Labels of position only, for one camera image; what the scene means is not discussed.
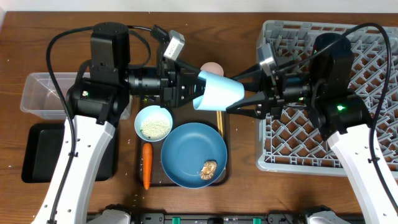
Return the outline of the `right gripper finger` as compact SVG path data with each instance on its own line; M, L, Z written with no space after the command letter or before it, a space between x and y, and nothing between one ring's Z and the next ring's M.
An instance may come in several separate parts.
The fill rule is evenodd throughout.
M243 79L251 78L251 82L243 82ZM264 71L262 68L255 64L238 75L231 77L232 80L243 84L245 90L263 90L264 84Z
M260 106L264 102L264 92L260 91L249 98L244 98L226 108L228 114L238 114L248 117L263 117L264 112ZM255 106L254 109L244 109L245 106Z

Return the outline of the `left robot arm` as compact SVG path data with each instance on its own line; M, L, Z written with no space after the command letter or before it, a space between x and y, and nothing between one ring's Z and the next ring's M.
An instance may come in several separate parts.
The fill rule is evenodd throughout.
M175 30L151 27L157 65L133 65L129 38L138 29L117 22L89 27L91 58L59 95L67 116L63 143L36 223L86 222L100 162L131 96L156 96L161 107L177 108L203 94L199 69L178 57L185 38Z

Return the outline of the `light blue rice bowl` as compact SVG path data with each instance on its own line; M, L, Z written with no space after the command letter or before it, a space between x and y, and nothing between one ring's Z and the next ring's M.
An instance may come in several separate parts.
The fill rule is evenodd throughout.
M134 128L137 135L145 141L156 142L164 139L173 126L170 112L160 106L147 106L138 112Z

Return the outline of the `clear plastic bin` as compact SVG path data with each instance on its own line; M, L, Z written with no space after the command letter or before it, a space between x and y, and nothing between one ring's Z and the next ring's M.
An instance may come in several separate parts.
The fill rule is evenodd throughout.
M66 99L66 93L74 84L77 72L55 72L55 77ZM132 97L121 115L121 120L131 116ZM42 119L65 120L66 114L48 72L31 73L27 76L20 109Z

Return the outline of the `black rectangular tray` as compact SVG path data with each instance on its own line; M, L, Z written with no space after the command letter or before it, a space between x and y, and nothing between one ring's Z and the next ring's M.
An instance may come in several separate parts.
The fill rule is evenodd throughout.
M62 148L63 123L37 123L29 130L21 179L23 182L51 181ZM100 162L96 181L105 181L115 174L118 163L118 135L110 141Z

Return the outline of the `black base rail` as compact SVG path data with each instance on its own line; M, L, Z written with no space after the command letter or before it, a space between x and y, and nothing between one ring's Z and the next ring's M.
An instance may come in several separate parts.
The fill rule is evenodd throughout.
M299 224L306 221L298 215L269 213L265 215L181 215L163 213L131 214L121 221L98 221L100 215L90 215L88 223L128 224Z

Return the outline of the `light blue plastic cup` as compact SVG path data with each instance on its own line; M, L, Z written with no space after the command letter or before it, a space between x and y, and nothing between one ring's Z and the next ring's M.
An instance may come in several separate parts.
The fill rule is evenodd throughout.
M240 82L203 70L198 79L205 81L205 88L204 94L193 100L195 110L226 111L244 98L244 86Z

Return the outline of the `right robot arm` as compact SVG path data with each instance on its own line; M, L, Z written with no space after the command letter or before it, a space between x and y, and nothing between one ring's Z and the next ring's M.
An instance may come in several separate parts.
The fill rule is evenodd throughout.
M272 44L261 42L257 63L239 75L252 78L244 84L252 96L226 111L256 119L280 118L288 104L304 104L313 127L342 164L366 223L396 223L397 182L380 152L375 117L349 89L353 60L345 36L325 33L315 39L309 71L293 73L293 61L280 64Z

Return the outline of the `large blue plate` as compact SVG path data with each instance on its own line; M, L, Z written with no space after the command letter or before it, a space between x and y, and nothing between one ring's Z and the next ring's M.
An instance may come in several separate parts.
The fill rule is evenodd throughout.
M216 161L215 175L202 180L200 171L206 161ZM199 189L216 182L228 161L228 150L221 135L203 123L186 123L175 128L165 138L161 163L167 177L175 184Z

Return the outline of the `brown food scrap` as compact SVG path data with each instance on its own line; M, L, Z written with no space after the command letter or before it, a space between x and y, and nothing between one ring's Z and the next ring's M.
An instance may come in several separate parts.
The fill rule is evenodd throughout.
M200 171L200 178L202 180L210 180L214 177L217 168L216 161L206 161Z

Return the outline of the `white rice pile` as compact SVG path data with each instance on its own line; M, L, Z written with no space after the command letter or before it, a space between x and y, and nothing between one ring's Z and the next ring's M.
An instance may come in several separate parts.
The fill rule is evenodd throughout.
M145 139L157 141L168 135L171 123L164 114L150 114L141 124L140 131Z

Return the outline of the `orange carrot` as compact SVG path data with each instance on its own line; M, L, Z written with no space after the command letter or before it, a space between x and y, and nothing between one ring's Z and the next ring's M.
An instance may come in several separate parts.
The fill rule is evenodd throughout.
M150 143L145 143L142 148L142 174L143 184L146 190L150 187L152 174L153 148Z

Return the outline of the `pink plastic cup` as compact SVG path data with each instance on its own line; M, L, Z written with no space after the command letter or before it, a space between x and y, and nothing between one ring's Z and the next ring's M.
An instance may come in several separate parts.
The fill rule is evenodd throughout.
M217 75L222 76L222 77L224 76L223 67L220 64L216 63L216 62L204 63L201 66L200 69L204 70L204 71L207 71L207 72L210 72L210 73L217 74Z

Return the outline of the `grey plastic dishwasher rack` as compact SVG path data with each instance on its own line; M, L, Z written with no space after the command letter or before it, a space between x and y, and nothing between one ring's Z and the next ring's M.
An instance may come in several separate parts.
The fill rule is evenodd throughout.
M273 44L278 56L303 60L313 50L315 38L326 32L342 34L350 25L320 22L268 20L258 42ZM378 151L392 174L397 175L397 28L386 27L391 42L392 68L389 87L377 121ZM386 73L386 46L377 29L368 27L349 35L354 62L349 87L373 113ZM287 108L280 119L256 120L256 166L263 171L344 176L341 163L323 141L304 110Z

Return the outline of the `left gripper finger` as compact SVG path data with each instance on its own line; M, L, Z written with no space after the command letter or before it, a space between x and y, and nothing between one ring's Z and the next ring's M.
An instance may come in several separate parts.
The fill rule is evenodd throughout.
M205 92L206 81L195 76L178 76L177 107L181 107Z
M176 59L175 63L177 63L180 67L187 69L190 72L197 73L199 74L201 72L201 69L198 67L195 67L187 62L184 62L183 60Z

